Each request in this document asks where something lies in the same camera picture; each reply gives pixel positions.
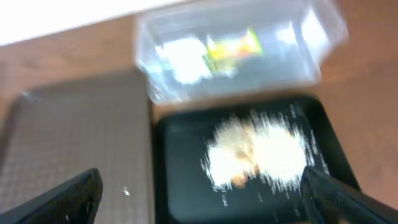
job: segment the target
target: clear plastic container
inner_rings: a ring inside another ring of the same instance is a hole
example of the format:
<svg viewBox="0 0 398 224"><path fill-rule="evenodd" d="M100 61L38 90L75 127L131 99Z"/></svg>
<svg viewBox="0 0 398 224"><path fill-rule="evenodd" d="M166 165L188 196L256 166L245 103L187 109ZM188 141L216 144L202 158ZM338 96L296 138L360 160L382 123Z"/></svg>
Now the clear plastic container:
<svg viewBox="0 0 398 224"><path fill-rule="evenodd" d="M348 36L330 0L201 0L138 21L136 60L157 104L314 85Z"/></svg>

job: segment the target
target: wooden table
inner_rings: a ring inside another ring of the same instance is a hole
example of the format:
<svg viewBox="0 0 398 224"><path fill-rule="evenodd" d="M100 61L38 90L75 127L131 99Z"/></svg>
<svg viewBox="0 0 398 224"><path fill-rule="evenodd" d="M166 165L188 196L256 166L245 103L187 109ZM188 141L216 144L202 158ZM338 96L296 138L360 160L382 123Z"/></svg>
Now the wooden table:
<svg viewBox="0 0 398 224"><path fill-rule="evenodd" d="M349 43L322 66L322 101L366 194L398 209L398 1L340 0ZM0 118L21 90L131 67L134 16L0 48ZM154 121L185 108L259 100L154 106Z"/></svg>

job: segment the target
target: black tray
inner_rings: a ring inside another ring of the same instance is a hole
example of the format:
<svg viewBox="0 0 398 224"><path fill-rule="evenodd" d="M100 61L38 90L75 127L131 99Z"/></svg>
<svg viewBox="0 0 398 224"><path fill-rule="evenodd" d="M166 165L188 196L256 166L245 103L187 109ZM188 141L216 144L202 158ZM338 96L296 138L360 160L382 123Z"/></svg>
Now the black tray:
<svg viewBox="0 0 398 224"><path fill-rule="evenodd" d="M222 120L247 119L253 111L283 115L315 138L330 175L359 190L358 182L322 104L311 96L290 96L263 103L176 114L161 119L154 134L155 222L169 224L288 223L306 220L300 193L272 193L260 180L245 189L215 192L201 168L206 140ZM316 168L323 170L320 158ZM228 206L223 203L224 197Z"/></svg>

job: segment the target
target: textured tray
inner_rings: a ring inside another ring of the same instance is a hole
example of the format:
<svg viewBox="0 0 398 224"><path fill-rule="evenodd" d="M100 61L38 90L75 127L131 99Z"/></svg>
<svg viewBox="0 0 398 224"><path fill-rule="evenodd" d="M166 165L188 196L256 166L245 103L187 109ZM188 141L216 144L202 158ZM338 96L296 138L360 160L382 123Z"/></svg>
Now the textured tray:
<svg viewBox="0 0 398 224"><path fill-rule="evenodd" d="M306 219L299 192L273 194L259 179L250 180L245 189L215 192L201 168L206 140L212 138L215 127L230 116L248 118L253 111L282 114L300 126L321 152L314 155L315 167L323 170L323 155L331 176L359 188L321 103L312 97L177 114L162 119L155 128L156 223L286 223Z"/></svg>
<svg viewBox="0 0 398 224"><path fill-rule="evenodd" d="M96 223L151 223L149 106L139 72L24 92L4 128L1 213L95 167L104 185Z"/></svg>

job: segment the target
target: wooden surface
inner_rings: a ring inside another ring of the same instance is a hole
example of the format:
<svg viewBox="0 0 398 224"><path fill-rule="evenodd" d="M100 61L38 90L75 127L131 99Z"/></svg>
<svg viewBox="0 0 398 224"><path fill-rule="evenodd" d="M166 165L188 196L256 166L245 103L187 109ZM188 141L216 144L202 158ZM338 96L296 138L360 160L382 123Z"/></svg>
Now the wooden surface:
<svg viewBox="0 0 398 224"><path fill-rule="evenodd" d="M363 191L398 209L398 1L341 0L350 40L326 60L321 99ZM133 16L0 48L0 117L32 86L132 66ZM154 106L175 110L259 100L266 94Z"/></svg>

